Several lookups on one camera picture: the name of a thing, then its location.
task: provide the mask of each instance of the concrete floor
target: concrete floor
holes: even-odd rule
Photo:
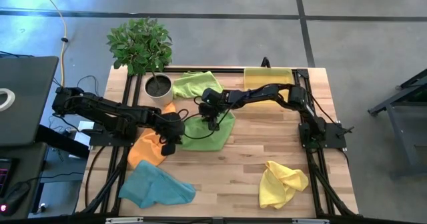
[[[425,17],[427,0],[302,0],[306,15]],[[297,15],[296,0],[54,0],[68,11],[139,13],[227,13]],[[48,0],[0,0],[0,7],[50,9]],[[63,27],[57,17],[0,16],[0,50],[58,55]],[[128,18],[66,18],[70,44],[65,54],[66,84],[86,75],[105,91],[113,63],[106,35]],[[160,19],[173,38],[174,65],[258,66],[268,56],[273,66],[307,67],[298,20]],[[367,217],[427,220],[427,177],[393,181],[404,167],[385,113],[366,110],[395,92],[394,86],[426,68],[427,22],[308,21],[316,67],[325,67],[338,117],[354,125],[346,136],[350,173],[360,213]],[[59,70],[56,78],[60,79]],[[93,83],[81,85],[93,91]],[[49,96],[42,123],[50,116]],[[68,117],[78,124],[80,118]],[[63,188],[52,184],[50,189]],[[53,203],[49,192],[45,202]],[[63,197],[72,203],[73,197]],[[50,215],[72,212],[51,207]]]

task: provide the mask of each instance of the yellow cable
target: yellow cable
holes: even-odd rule
[[[65,84],[65,74],[64,74],[64,52],[65,52],[65,43],[68,41],[67,39],[67,24],[65,23],[65,20],[59,11],[58,7],[54,4],[52,0],[49,0],[52,5],[56,8],[56,11],[58,12],[62,23],[64,24],[64,39],[62,40],[62,48],[61,48],[61,55],[59,56],[59,62],[61,63],[61,86],[64,86]]]

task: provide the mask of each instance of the blue cloth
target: blue cloth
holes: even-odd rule
[[[133,201],[140,208],[161,203],[185,204],[193,201],[195,189],[189,183],[181,183],[147,161],[139,162],[120,189],[119,197]]]

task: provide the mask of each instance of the wooden tabletop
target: wooden tabletop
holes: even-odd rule
[[[328,76],[324,68],[309,68],[312,93],[322,108],[336,119]],[[120,102],[126,82],[126,68],[111,69],[104,97]],[[182,73],[167,73],[176,79]],[[215,77],[225,89],[243,89],[243,73],[215,73]],[[133,99],[136,78],[133,78],[129,103]],[[190,114],[197,113],[197,105],[192,99],[173,101],[176,109],[186,108]],[[141,88],[139,105],[155,106],[155,103]],[[258,202],[258,189],[266,161],[278,162],[290,169],[301,169],[307,176],[306,153],[300,144],[298,123],[300,116],[296,111],[281,108],[277,104],[253,103],[232,111],[236,116],[232,134],[226,145],[218,152],[182,151],[170,155],[159,168],[178,181],[191,183],[197,190],[190,204],[164,206],[156,204],[140,209],[127,199],[121,202],[121,216],[183,216],[183,217],[315,217],[312,189],[308,186],[303,192],[281,209],[267,207],[261,209]],[[328,120],[318,109],[316,113]],[[84,209],[84,190],[87,170],[98,148],[91,151],[87,162],[85,177],[81,185],[76,211]],[[89,202],[97,195],[105,183],[111,147],[106,147],[95,163],[89,181]],[[354,212],[358,212],[352,182],[346,159],[334,149],[325,149],[326,166],[331,186],[342,201]],[[127,167],[126,177],[132,172]],[[322,207],[326,211],[325,195],[318,181]],[[111,192],[111,209],[116,185]]]

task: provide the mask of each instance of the orange cloth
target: orange cloth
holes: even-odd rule
[[[173,103],[170,103],[163,113],[175,112],[176,108]],[[135,145],[131,148],[127,156],[127,162],[135,169],[140,161],[147,161],[152,165],[158,166],[166,157],[161,155],[161,147],[164,144],[159,142],[159,135],[154,133],[153,129],[145,128],[144,132],[139,136]]]

